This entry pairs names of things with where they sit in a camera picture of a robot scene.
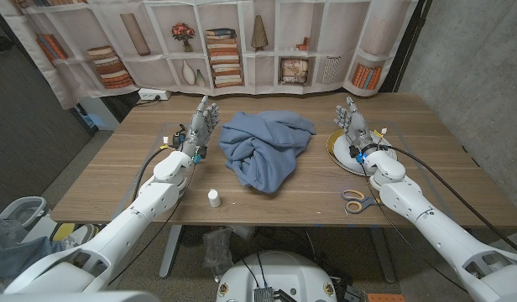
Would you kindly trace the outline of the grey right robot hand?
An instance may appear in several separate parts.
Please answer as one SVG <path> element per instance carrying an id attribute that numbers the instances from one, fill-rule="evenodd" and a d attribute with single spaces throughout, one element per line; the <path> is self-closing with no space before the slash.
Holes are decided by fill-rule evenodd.
<path id="1" fill-rule="evenodd" d="M 336 106 L 336 114 L 334 123 L 343 130 L 353 158 L 357 154 L 368 156 L 378 150 L 378 144 L 373 141 L 363 115 L 350 96 L 347 97 L 347 107 Z"/>

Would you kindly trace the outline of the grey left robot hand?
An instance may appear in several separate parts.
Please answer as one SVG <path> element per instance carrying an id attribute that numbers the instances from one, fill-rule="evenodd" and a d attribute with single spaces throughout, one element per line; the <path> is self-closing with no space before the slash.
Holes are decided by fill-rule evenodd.
<path id="1" fill-rule="evenodd" d="M 194 157 L 200 148 L 207 146 L 213 130 L 219 123 L 219 107 L 216 103 L 209 105 L 208 101 L 209 97 L 204 96 L 199 102 L 181 148 L 181 151 L 190 157 Z"/>

